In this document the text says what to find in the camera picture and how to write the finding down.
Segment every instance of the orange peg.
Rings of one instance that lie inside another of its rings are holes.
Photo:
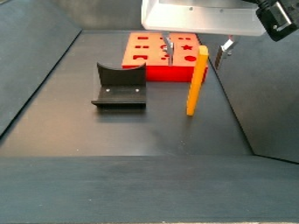
[[[208,47],[206,45],[200,45],[196,65],[194,68],[194,73],[191,78],[191,89],[190,89],[190,95],[188,95],[188,101],[187,101],[187,116],[194,115],[196,103],[200,98],[202,83],[204,79],[208,57],[210,57]]]

